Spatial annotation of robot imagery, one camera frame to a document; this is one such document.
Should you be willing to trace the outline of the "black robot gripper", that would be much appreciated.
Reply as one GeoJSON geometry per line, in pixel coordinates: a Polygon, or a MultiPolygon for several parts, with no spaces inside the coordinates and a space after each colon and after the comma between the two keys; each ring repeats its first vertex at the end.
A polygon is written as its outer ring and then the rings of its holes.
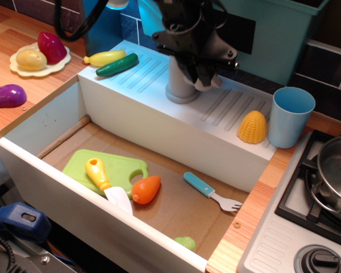
{"type": "Polygon", "coordinates": [[[238,69],[237,50],[217,33],[228,17],[221,1],[156,1],[155,4],[161,12],[164,30],[155,32],[152,39],[159,50],[175,56],[188,80],[199,79],[203,87],[218,87],[216,67],[238,69]]]}

